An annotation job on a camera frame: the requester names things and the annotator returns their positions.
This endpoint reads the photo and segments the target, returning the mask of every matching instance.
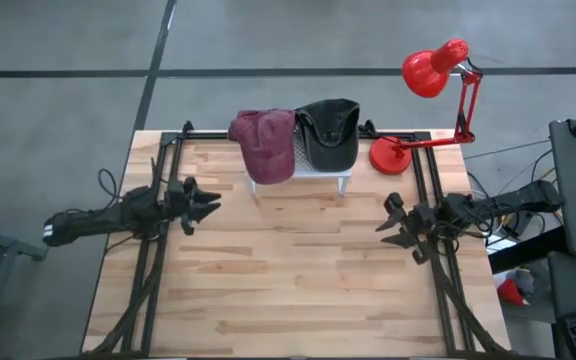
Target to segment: wooden table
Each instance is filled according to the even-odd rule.
[[[150,184],[160,133],[135,134],[122,192]],[[452,136],[452,130],[431,133]],[[180,179],[195,176],[202,189],[223,195],[222,206],[194,236],[185,236],[178,222],[171,226],[151,355],[443,355],[430,264],[418,266],[410,250],[379,242],[388,232],[374,231],[386,219],[388,193],[399,192],[409,208],[418,203],[412,166],[401,176],[377,173],[368,161],[370,144],[361,141],[345,198],[335,181],[307,179],[259,186],[255,198],[238,144],[186,140]],[[435,155],[444,192],[469,192],[459,146],[436,148]],[[114,234],[109,244],[125,237]],[[466,300],[509,348],[484,246],[470,237],[460,243]],[[105,257],[83,350],[99,344],[125,310],[138,248],[129,241]]]

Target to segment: gray floor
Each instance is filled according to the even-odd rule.
[[[0,70],[147,69],[166,0],[0,0]],[[179,0],[162,68],[399,67],[408,53],[469,41],[487,67],[576,66],[576,0]],[[103,206],[96,172],[124,166],[145,80],[0,79],[0,232],[39,244],[55,211]],[[223,129],[239,109],[328,97],[382,128],[454,124],[459,82],[436,99],[400,77],[159,79],[147,129]],[[576,118],[576,75],[488,76],[465,156],[547,138]],[[547,144],[467,160],[496,193]],[[538,174],[552,166],[545,159]],[[508,186],[529,180],[529,171]],[[548,226],[554,222],[549,219]],[[19,261],[0,312],[0,359],[76,354],[103,237]],[[551,355],[549,328],[508,320],[520,353]]]

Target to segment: white stand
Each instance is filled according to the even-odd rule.
[[[339,196],[344,196],[346,193],[346,186],[352,175],[352,169],[339,172],[321,172],[315,170],[308,161],[306,156],[306,150],[301,137],[295,134],[295,173],[292,178],[295,179],[323,179],[323,178],[336,178],[337,179],[337,194]],[[251,194],[257,193],[257,183],[255,183],[248,174],[248,179],[250,180],[250,192]]]

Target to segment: lamp arm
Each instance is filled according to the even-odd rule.
[[[422,140],[413,142],[402,142],[399,146],[402,150],[425,148],[442,145],[466,144],[475,141],[475,135],[470,132],[470,123],[472,122],[472,114],[475,111],[475,102],[477,101],[477,92],[479,91],[479,84],[483,73],[478,68],[473,66],[472,70],[460,67],[461,70],[461,96],[459,99],[459,110],[457,112],[457,124],[455,125],[455,133],[452,138],[436,139],[436,140]],[[472,94],[470,96],[470,104],[468,107],[468,116],[465,115],[464,103],[468,87],[473,86]]]

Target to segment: black stripe on floor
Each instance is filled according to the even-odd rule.
[[[164,10],[164,17],[161,20],[161,27],[159,28],[159,35],[157,36],[157,43],[155,50],[152,54],[150,61],[150,71],[146,78],[144,85],[144,92],[139,101],[139,109],[137,110],[137,117],[135,118],[134,130],[143,130],[146,126],[146,118],[148,117],[148,110],[150,109],[150,102],[152,101],[152,94],[155,90],[155,83],[157,82],[157,70],[161,66],[161,59],[164,56],[164,49],[166,48],[166,40],[168,39],[168,32],[172,24],[172,18],[175,12],[177,0],[168,0],[166,3],[166,10]]]
[[[146,95],[154,89],[156,78],[247,78],[247,77],[333,77],[401,76],[401,68],[284,68],[284,69],[157,69],[163,47],[158,48],[153,70],[48,70],[0,71],[0,78],[143,78]],[[484,75],[576,75],[576,67],[493,67],[482,68]]]

